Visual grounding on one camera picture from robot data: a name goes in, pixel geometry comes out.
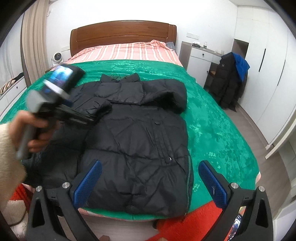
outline bed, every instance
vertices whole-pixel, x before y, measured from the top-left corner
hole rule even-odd
[[[174,50],[166,46],[169,42],[176,43],[176,34],[175,25],[152,21],[112,21],[80,27],[71,32],[72,58],[67,63],[86,71],[78,85],[98,81],[102,74],[126,76],[133,73],[138,73],[141,80],[167,78],[185,84],[188,103],[182,117],[187,125],[188,149],[194,169],[189,209],[193,211],[211,200],[197,172],[200,161],[208,160],[229,182],[236,182],[242,188],[249,189],[255,188],[259,169],[250,147],[231,120],[195,79],[187,74]],[[18,110],[26,109],[28,91],[39,90],[42,81],[49,75],[46,73],[34,82],[1,123],[10,121]],[[99,209],[83,209],[80,212],[124,220],[161,218]]]

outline headboard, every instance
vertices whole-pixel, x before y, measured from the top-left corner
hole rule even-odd
[[[177,27],[168,23],[121,20],[95,23],[71,31],[71,56],[98,45],[149,42],[153,39],[176,43]]]

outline wardrobe handle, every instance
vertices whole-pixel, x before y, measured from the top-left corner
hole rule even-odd
[[[261,67],[262,67],[262,64],[263,64],[263,60],[264,60],[264,56],[265,56],[265,52],[266,52],[266,49],[264,49],[264,54],[263,54],[262,61],[261,61],[261,64],[260,64],[259,72],[260,72]]]
[[[281,71],[281,76],[282,76],[282,74],[283,74],[285,64],[286,64],[286,60],[285,60],[285,62],[284,62],[284,66],[283,66],[283,69],[282,69],[282,71]]]

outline silver screw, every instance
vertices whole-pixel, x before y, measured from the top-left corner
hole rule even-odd
[[[237,189],[239,187],[239,185],[237,183],[231,183],[231,187],[234,189]]]
[[[264,188],[263,186],[259,186],[258,189],[259,189],[259,191],[261,191],[261,192],[264,192],[264,191],[265,191],[265,188]]]
[[[40,192],[41,190],[42,190],[42,187],[41,186],[36,187],[36,191],[37,192]]]
[[[63,185],[62,185],[63,188],[68,188],[69,186],[70,186],[70,183],[68,183],[68,182],[63,183]]]

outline person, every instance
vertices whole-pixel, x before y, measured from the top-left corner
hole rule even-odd
[[[21,161],[16,159],[16,151],[26,125],[45,128],[48,121],[37,118],[28,111],[20,110],[12,122],[0,125],[0,211],[5,208],[16,187],[26,177],[25,168]],[[54,131],[55,128],[29,141],[29,151],[31,153],[40,152],[48,144]]]

